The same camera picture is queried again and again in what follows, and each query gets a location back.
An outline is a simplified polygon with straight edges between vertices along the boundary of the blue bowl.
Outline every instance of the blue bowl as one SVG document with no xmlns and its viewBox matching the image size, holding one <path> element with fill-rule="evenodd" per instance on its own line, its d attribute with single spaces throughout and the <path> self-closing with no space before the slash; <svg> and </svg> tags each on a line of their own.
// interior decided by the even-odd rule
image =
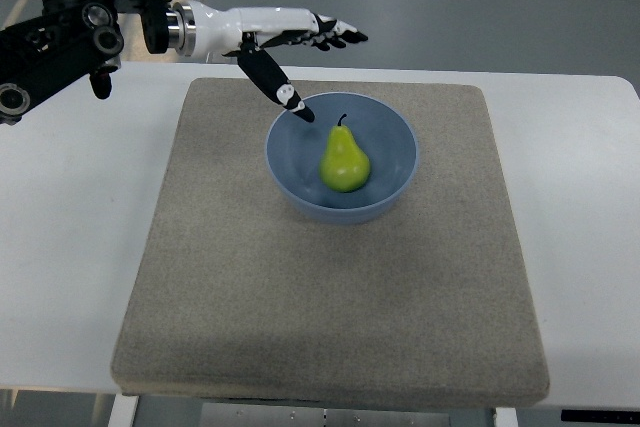
<svg viewBox="0 0 640 427">
<path fill-rule="evenodd" d="M 316 120 L 309 124 L 282 112 L 265 145 L 269 171 L 287 199 L 304 215 L 332 224 L 367 222 L 389 210 L 418 168 L 418 141 L 409 123 L 365 95 L 328 92 L 304 102 Z M 343 124 L 371 161 L 367 183 L 349 193 L 331 190 L 318 173 L 329 132 L 342 114 L 347 114 Z"/>
</svg>

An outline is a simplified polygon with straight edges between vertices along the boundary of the felt pad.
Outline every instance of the felt pad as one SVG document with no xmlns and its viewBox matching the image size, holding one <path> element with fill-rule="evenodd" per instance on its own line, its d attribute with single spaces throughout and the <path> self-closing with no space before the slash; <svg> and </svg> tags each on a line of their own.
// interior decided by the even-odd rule
<svg viewBox="0 0 640 427">
<path fill-rule="evenodd" d="M 421 164 L 382 217 L 308 220 L 271 179 L 278 107 L 243 79 L 184 102 L 117 342 L 124 392 L 420 410 L 526 406 L 549 377 L 482 92 L 357 92 L 412 124 Z"/>
</svg>

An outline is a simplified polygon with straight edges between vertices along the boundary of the green pear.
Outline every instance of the green pear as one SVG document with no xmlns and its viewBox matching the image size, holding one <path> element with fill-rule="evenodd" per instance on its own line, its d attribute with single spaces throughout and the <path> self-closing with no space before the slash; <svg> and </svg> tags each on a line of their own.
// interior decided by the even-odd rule
<svg viewBox="0 0 640 427">
<path fill-rule="evenodd" d="M 337 192 L 359 189 L 371 173 L 369 157 L 358 146 L 349 127 L 342 125 L 346 116 L 340 117 L 338 125 L 331 128 L 327 148 L 320 159 L 320 179 Z"/>
</svg>

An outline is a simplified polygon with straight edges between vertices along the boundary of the robotic arm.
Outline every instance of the robotic arm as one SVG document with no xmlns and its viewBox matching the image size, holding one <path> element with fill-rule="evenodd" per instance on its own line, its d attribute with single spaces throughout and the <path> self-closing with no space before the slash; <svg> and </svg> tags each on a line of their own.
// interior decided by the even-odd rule
<svg viewBox="0 0 640 427">
<path fill-rule="evenodd" d="M 247 77 L 273 102 L 314 120 L 282 69 L 264 50 L 304 44 L 329 50 L 367 36 L 355 27 L 306 9 L 239 8 L 221 12 L 200 0 L 42 0 L 43 15 L 0 31 L 0 124 L 22 116 L 89 74 L 105 99 L 109 75 L 120 67 L 124 39 L 118 13 L 137 13 L 147 50 L 211 62 L 236 57 Z"/>
</svg>

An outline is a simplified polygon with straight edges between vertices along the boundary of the bowl rim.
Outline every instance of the bowl rim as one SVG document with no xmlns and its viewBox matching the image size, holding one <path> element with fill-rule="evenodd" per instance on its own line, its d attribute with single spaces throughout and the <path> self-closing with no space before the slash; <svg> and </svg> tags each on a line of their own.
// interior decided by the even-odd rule
<svg viewBox="0 0 640 427">
<path fill-rule="evenodd" d="M 383 205 L 383 204 L 389 202 L 389 199 L 394 197 L 398 192 L 403 192 L 407 188 L 407 185 L 411 182 L 411 180 L 415 176 L 416 171 L 418 170 L 418 166 L 420 164 L 420 144 L 418 142 L 418 137 L 416 136 L 416 133 L 413 130 L 413 127 L 411 126 L 409 121 L 407 121 L 407 119 L 400 112 L 398 112 L 396 109 L 391 107 L 386 102 L 383 102 L 380 99 L 376 99 L 375 97 L 371 97 L 369 95 L 360 94 L 360 93 L 357 93 L 357 92 L 346 92 L 346 91 L 321 92 L 319 94 L 314 94 L 314 95 L 310 95 L 308 97 L 305 97 L 304 99 L 302 99 L 302 101 L 306 102 L 307 100 L 313 99 L 315 97 L 322 97 L 322 96 L 326 96 L 326 95 L 331 96 L 331 95 L 336 95 L 336 94 L 352 95 L 352 96 L 356 96 L 356 97 L 364 97 L 364 98 L 367 98 L 369 100 L 373 100 L 374 102 L 378 102 L 379 104 L 382 104 L 383 106 L 385 106 L 386 108 L 391 110 L 394 114 L 396 114 L 398 117 L 400 117 L 400 119 L 402 119 L 404 124 L 409 129 L 409 132 L 411 132 L 411 136 L 413 138 L 413 145 L 414 145 L 415 150 L 416 150 L 416 158 L 415 158 L 415 161 L 413 163 L 413 169 L 411 169 L 411 173 L 407 177 L 407 180 L 405 180 L 405 182 L 400 186 L 400 188 L 398 190 L 396 190 L 394 193 L 392 193 L 391 195 L 389 195 L 389 196 L 385 197 L 384 199 L 379 200 L 379 201 L 377 201 L 377 202 L 375 202 L 373 204 L 364 205 L 362 207 L 351 207 L 351 208 L 346 208 L 346 209 L 337 208 L 337 207 L 326 207 L 324 205 L 314 204 L 312 202 L 309 202 L 308 200 L 305 200 L 305 199 L 295 195 L 282 182 L 280 182 L 280 180 L 276 177 L 276 175 L 273 172 L 273 168 L 271 167 L 271 162 L 269 161 L 269 155 L 268 155 L 268 146 L 269 146 L 269 139 L 271 138 L 271 132 L 273 131 L 273 128 L 276 125 L 276 123 L 278 122 L 278 120 L 280 120 L 280 117 L 282 117 L 283 115 L 290 115 L 291 114 L 288 110 L 284 110 L 284 111 L 280 112 L 280 114 L 278 114 L 278 116 L 271 123 L 271 126 L 269 127 L 269 131 L 267 132 L 267 137 L 266 137 L 265 142 L 264 142 L 264 156 L 265 156 L 265 159 L 267 161 L 267 166 L 269 168 L 269 173 L 271 174 L 271 177 L 273 177 L 273 180 L 275 180 L 275 182 L 278 184 L 280 189 L 283 192 L 286 192 L 286 194 L 289 197 L 295 199 L 297 202 L 301 202 L 305 206 L 308 206 L 308 207 L 313 208 L 313 209 L 318 209 L 320 212 L 325 212 L 325 213 L 340 213 L 340 212 L 358 213 L 358 212 L 363 212 L 365 210 L 371 210 L 371 209 L 374 209 L 376 206 L 380 206 L 380 205 Z"/>
</svg>

